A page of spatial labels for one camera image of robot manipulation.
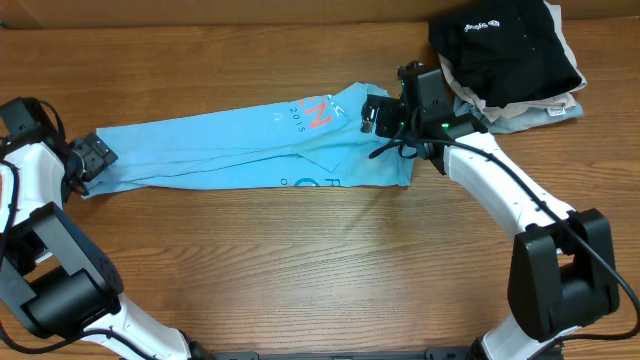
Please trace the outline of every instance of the cable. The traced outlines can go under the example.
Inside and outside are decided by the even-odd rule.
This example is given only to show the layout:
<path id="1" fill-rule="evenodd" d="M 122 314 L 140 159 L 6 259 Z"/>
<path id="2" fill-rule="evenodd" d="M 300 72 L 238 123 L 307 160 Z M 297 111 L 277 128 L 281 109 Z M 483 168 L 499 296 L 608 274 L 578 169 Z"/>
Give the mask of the cable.
<path id="1" fill-rule="evenodd" d="M 11 173 L 13 175 L 13 191 L 11 193 L 11 203 L 9 204 L 9 216 L 7 217 L 7 223 L 4 226 L 4 230 L 2 234 L 0 234 L 0 269 L 1 269 L 2 263 L 4 262 L 4 252 L 6 250 L 7 242 L 8 242 L 7 234 L 9 233 L 9 230 L 11 229 L 11 226 L 13 225 L 16 218 L 16 214 L 18 212 L 18 195 L 20 191 L 20 176 L 18 173 L 18 168 L 12 163 L 3 159 L 3 160 L 0 160 L 0 164 L 7 166 L 11 170 Z M 133 351 L 136 355 L 138 355 L 142 359 L 156 360 L 154 357 L 146 355 L 144 352 L 138 349 L 134 344 L 132 344 L 129 340 L 113 332 L 113 330 L 103 330 L 103 329 L 82 331 L 74 337 L 57 342 L 53 345 L 49 345 L 41 348 L 28 348 L 28 347 L 19 345 L 15 341 L 13 341 L 9 337 L 7 332 L 4 330 L 4 327 L 2 326 L 2 321 L 0 321 L 0 339 L 2 339 L 2 341 L 10 349 L 18 351 L 23 354 L 30 354 L 30 355 L 45 354 L 45 353 L 63 348 L 69 344 L 73 344 L 78 340 L 81 340 L 87 336 L 92 336 L 92 335 L 104 335 L 107 337 L 107 339 L 114 338 L 118 340 L 120 343 L 122 343 L 122 345 L 129 348 L 131 351 Z"/>
<path id="2" fill-rule="evenodd" d="M 44 100 L 38 100 L 38 102 L 48 107 L 49 110 L 51 110 L 51 112 L 53 113 L 53 116 L 55 116 L 56 118 L 56 123 L 58 124 L 58 134 L 60 135 L 60 137 L 62 137 L 62 140 L 66 139 L 67 133 L 64 130 L 64 125 L 62 124 L 62 120 L 60 119 L 60 116 L 58 115 L 58 112 L 56 111 L 56 109 L 54 109 L 54 107 L 51 104 L 49 104 Z"/>
<path id="3" fill-rule="evenodd" d="M 520 188 L 522 188 L 522 190 L 531 198 L 531 200 L 542 211 L 544 211 L 551 219 L 553 219 L 553 221 L 559 224 L 562 230 L 566 232 L 566 234 L 568 234 L 572 239 L 574 239 L 584 251 L 589 253 L 589 255 L 593 259 L 595 259 L 600 264 L 600 266 L 602 266 L 614 278 L 614 280 L 620 285 L 620 287 L 627 294 L 627 296 L 629 297 L 629 300 L 631 300 L 631 302 L 633 303 L 633 307 L 636 311 L 636 325 L 633 327 L 633 329 L 622 334 L 612 334 L 612 335 L 574 334 L 574 335 L 558 336 L 553 340 L 549 341 L 547 344 L 545 344 L 536 353 L 534 353 L 531 357 L 529 357 L 528 360 L 537 359 L 539 356 L 544 354 L 547 350 L 567 340 L 617 341 L 617 340 L 630 339 L 636 336 L 638 333 L 640 333 L 640 301 L 638 300 L 638 297 L 634 293 L 633 289 L 631 289 L 631 286 L 629 286 L 626 280 L 624 280 L 624 278 L 620 274 L 618 274 L 618 272 L 614 270 L 595 250 L 593 250 L 593 248 L 589 246 L 589 244 L 587 244 L 587 242 L 584 241 L 584 239 L 582 239 L 580 235 L 578 235 L 575 231 L 573 231 L 573 229 L 571 229 L 571 227 L 569 227 L 569 225 L 567 225 L 565 221 L 563 221 L 558 215 L 556 215 L 553 211 L 551 211 L 551 209 L 547 206 L 547 204 L 544 201 L 542 201 L 538 197 L 538 195 L 536 195 L 536 193 L 533 190 L 531 190 L 531 188 L 529 188 L 529 186 L 527 186 L 527 184 L 520 177 L 518 177 L 518 175 L 513 170 L 511 170 L 509 166 L 507 166 L 505 163 L 503 163 L 500 159 L 498 159 L 495 155 L 491 153 L 487 153 L 481 149 L 478 149 L 476 147 L 473 147 L 467 144 L 459 143 L 457 141 L 439 140 L 439 139 L 418 139 L 416 140 L 416 142 L 420 144 L 431 143 L 431 144 L 442 144 L 445 146 L 456 146 L 456 147 L 474 152 L 478 155 L 481 155 L 487 158 L 488 160 L 492 161 L 496 165 L 498 165 L 498 167 L 504 170 L 504 172 L 506 172 L 507 175 L 509 175 L 513 179 L 513 181 L 515 181 L 520 186 Z M 372 152 L 369 155 L 369 158 L 373 159 L 376 156 L 380 155 L 383 151 L 395 146 L 400 146 L 400 145 L 411 145 L 411 144 L 408 143 L 407 141 L 389 143 Z"/>

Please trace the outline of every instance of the pile of folded clothes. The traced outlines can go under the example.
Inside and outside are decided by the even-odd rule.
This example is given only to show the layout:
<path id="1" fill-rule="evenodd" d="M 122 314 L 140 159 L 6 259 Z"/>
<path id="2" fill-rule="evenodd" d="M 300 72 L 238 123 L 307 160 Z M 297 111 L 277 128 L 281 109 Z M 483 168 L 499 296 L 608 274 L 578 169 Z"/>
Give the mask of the pile of folded clothes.
<path id="1" fill-rule="evenodd" d="M 494 133 L 583 115 L 572 92 L 587 85 L 562 34 L 559 5 L 485 0 L 429 23 L 429 40 L 455 92 Z"/>

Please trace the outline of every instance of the wooden tabletop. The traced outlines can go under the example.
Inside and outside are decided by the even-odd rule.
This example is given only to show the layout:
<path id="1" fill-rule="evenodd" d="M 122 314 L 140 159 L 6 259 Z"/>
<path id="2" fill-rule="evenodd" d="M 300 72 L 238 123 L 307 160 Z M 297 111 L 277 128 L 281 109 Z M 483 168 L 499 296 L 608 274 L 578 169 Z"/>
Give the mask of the wooden tabletop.
<path id="1" fill-rule="evenodd" d="M 589 85 L 585 117 L 499 136 L 505 152 L 613 229 L 640 291 L 640 22 L 569 21 Z M 0 102 L 53 104 L 67 133 L 311 95 L 353 82 L 399 93 L 396 66 L 431 61 L 427 25 L 0 31 Z M 468 345 L 509 313 L 507 239 L 430 162 L 409 188 L 142 189 L 73 198 L 69 216 L 114 261 L 126 292 L 216 352 L 420 351 Z M 7 331 L 42 344 L 3 309 Z M 589 331 L 635 321 L 629 301 Z M 640 357 L 640 339 L 569 343 L 567 359 Z M 3 359 L 31 359 L 0 350 Z M 92 344 L 40 359 L 114 359 Z"/>

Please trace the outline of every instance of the black folded cloth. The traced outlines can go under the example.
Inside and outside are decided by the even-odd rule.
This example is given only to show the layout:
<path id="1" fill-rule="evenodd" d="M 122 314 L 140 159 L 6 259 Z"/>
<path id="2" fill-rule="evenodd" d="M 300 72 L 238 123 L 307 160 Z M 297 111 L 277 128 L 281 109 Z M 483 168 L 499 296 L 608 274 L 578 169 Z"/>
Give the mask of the black folded cloth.
<path id="1" fill-rule="evenodd" d="M 580 85 L 543 0 L 485 0 L 429 22 L 453 77 L 487 106 L 542 100 Z"/>

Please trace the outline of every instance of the folded fabric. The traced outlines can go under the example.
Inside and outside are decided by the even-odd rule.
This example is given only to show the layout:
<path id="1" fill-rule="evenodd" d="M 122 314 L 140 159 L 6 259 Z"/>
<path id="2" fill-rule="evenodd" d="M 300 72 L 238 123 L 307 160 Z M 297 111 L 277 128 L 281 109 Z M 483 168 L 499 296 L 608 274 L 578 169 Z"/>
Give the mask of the folded fabric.
<path id="1" fill-rule="evenodd" d="M 453 101 L 453 111 L 458 116 L 472 114 L 489 129 L 489 132 L 494 134 L 510 134 L 584 115 L 582 106 L 576 102 L 574 107 L 562 111 L 530 108 L 511 119 L 501 117 L 492 122 L 477 107 L 458 96 Z"/>
<path id="2" fill-rule="evenodd" d="M 485 0 L 430 22 L 429 40 L 488 107 L 548 99 L 582 82 L 541 0 Z"/>
<path id="3" fill-rule="evenodd" d="M 562 34 L 562 12 L 560 5 L 550 5 L 546 1 L 544 3 L 549 9 L 553 18 L 554 30 L 556 32 L 556 35 L 558 36 L 558 40 L 560 40 L 560 42 L 562 43 L 564 54 L 581 78 L 580 84 L 571 91 L 581 90 L 582 88 L 587 86 L 587 80 L 578 70 L 576 57 L 567 44 L 564 35 Z M 449 83 L 451 90 L 453 90 L 453 92 L 456 93 L 456 95 L 460 96 L 463 100 L 474 104 L 487 117 L 489 121 L 496 121 L 500 117 L 505 119 L 513 118 L 524 113 L 530 107 L 552 109 L 561 112 L 563 109 L 572 108 L 576 104 L 575 99 L 570 93 L 564 93 L 543 100 L 511 103 L 504 108 L 487 107 L 485 100 L 480 99 L 478 95 L 473 92 L 473 90 L 468 87 L 463 87 L 457 80 L 453 78 L 453 66 L 451 65 L 449 60 L 445 59 L 442 55 L 439 55 L 439 57 L 440 64 L 442 66 L 442 72 L 444 74 L 445 80 L 447 81 L 447 83 Z"/>
<path id="4" fill-rule="evenodd" d="M 388 96 L 356 83 L 336 96 L 98 129 L 119 159 L 88 184 L 89 196 L 145 186 L 408 186 L 413 161 L 368 159 L 388 141 L 360 131 L 368 94 Z"/>

